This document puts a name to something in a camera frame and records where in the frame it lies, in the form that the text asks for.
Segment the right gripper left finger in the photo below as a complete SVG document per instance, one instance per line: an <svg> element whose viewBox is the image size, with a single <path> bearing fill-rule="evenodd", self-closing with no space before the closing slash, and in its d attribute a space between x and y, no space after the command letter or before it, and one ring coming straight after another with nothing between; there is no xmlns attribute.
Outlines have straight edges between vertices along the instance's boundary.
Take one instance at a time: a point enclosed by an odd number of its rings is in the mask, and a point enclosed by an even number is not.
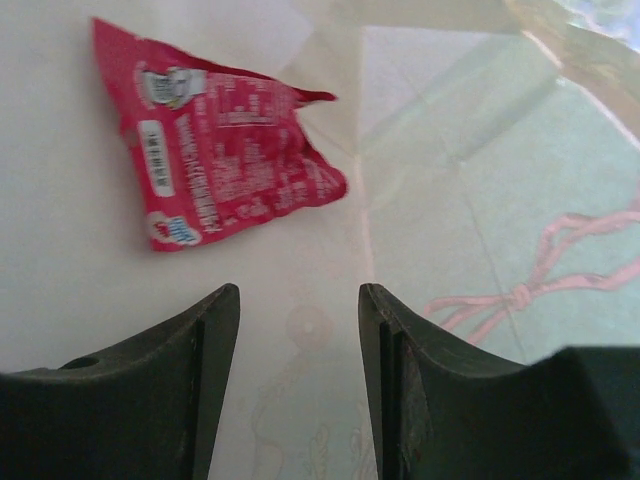
<svg viewBox="0 0 640 480"><path fill-rule="evenodd" d="M1 377L5 479L205 479L240 322L226 284L57 369Z"/></svg>

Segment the green patterned paper bag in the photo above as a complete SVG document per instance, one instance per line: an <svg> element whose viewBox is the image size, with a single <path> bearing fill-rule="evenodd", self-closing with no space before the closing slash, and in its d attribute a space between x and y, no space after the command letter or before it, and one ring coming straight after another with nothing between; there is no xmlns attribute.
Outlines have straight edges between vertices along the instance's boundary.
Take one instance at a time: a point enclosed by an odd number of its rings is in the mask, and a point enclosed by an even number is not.
<svg viewBox="0 0 640 480"><path fill-rule="evenodd" d="M571 239L567 214L639 202L639 29L620 1L5 1L1 368L58 368L220 285L242 317L213 479L373 479L358 289L418 313L493 296L481 347L518 363L639 340L639 283L536 296L639 256L639 226ZM300 111L349 192L223 242L151 250L101 17L335 100Z"/></svg>

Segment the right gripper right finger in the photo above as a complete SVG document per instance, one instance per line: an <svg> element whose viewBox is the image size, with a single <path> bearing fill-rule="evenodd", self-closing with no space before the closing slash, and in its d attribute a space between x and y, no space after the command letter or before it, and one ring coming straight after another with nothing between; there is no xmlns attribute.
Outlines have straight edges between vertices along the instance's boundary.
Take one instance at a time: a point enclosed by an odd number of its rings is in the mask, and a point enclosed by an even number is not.
<svg viewBox="0 0 640 480"><path fill-rule="evenodd" d="M531 365L483 351L379 284L358 321L382 479L635 479L639 351L567 347Z"/></svg>

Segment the pink red snack packet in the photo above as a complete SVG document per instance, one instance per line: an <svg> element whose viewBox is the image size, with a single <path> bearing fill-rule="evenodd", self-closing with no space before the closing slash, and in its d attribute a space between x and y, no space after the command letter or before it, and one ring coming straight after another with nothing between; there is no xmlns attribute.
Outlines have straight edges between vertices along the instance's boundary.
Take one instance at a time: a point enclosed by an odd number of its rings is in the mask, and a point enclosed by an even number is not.
<svg viewBox="0 0 640 480"><path fill-rule="evenodd" d="M222 66L93 18L98 70L120 115L153 250L212 244L343 198L344 174L297 112L328 92Z"/></svg>

